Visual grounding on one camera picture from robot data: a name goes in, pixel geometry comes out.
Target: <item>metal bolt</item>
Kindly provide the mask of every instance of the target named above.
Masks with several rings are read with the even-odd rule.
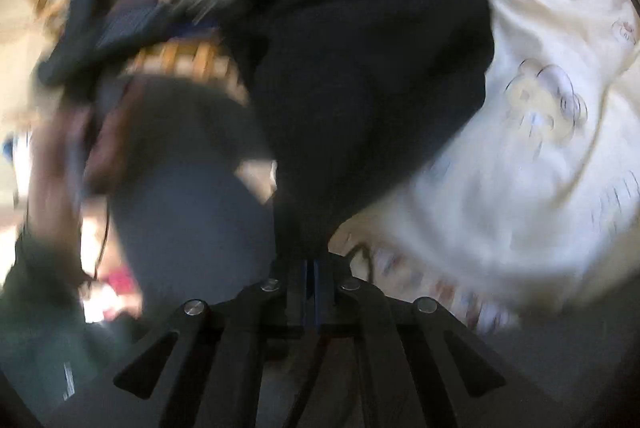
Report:
[[[357,291],[360,289],[360,282],[358,282],[355,278],[347,278],[344,282],[342,282],[342,287],[345,291]]]
[[[436,300],[433,300],[431,298],[420,298],[417,301],[417,305],[418,305],[418,310],[421,313],[425,313],[425,314],[434,313],[438,309],[438,302],[436,302]]]
[[[262,289],[266,293],[272,293],[280,289],[280,280],[276,280],[275,278],[269,278],[262,282],[260,285],[260,289]]]
[[[184,304],[184,312],[189,316],[197,316],[204,312],[204,302],[200,300],[189,300]]]

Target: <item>white blanket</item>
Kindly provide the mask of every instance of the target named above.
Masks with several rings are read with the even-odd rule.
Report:
[[[414,279],[557,311],[640,266],[640,21],[630,0],[490,3],[484,106],[340,232],[402,255]],[[402,281],[376,272],[391,295],[407,297]]]

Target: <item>black sleeve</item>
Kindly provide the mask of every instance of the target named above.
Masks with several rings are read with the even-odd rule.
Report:
[[[25,226],[15,242],[15,264],[4,281],[2,308],[62,305],[80,308],[78,287],[88,280],[80,255],[38,241]]]

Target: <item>dark green jacket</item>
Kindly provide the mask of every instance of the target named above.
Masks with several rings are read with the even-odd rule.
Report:
[[[23,230],[0,291],[0,367],[43,423],[138,337],[126,318],[84,322],[78,286],[87,276],[79,256],[62,270],[63,256]]]

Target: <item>hand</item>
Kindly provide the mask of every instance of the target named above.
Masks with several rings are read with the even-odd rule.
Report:
[[[141,84],[132,84],[108,114],[89,153],[85,185],[112,189],[121,179],[130,121],[142,91]],[[32,140],[28,225],[37,239],[65,252],[79,252],[80,240],[80,216],[67,175],[66,149],[69,143],[82,141],[91,118],[90,108],[61,106]]]

